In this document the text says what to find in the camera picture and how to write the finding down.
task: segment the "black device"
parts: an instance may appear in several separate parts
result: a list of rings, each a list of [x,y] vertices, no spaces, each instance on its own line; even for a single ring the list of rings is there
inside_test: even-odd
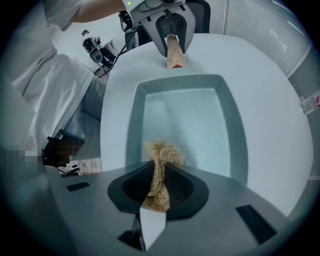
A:
[[[92,38],[85,39],[82,46],[88,53],[90,53],[96,47]]]
[[[133,28],[133,23],[130,18],[130,15],[126,10],[120,11],[118,13],[118,17],[120,18],[120,25],[123,32],[126,32],[127,30],[130,30]]]
[[[62,129],[54,137],[47,137],[42,146],[43,163],[49,166],[64,166],[77,154],[84,141]]]

